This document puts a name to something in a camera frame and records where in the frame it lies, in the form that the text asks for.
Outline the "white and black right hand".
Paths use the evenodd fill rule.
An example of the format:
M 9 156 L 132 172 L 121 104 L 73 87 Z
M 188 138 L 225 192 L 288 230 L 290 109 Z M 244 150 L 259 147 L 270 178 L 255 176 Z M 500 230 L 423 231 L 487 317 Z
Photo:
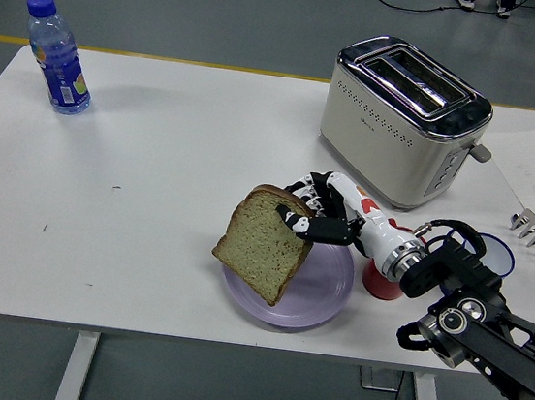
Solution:
M 341 172 L 312 172 L 287 187 L 316 215 L 301 216 L 290 206 L 278 205 L 277 214 L 299 237 L 312 243 L 355 246 L 375 261 L 391 282 L 399 280 L 402 262 L 417 260 L 424 247 L 409 231 L 397 229 L 367 192 Z

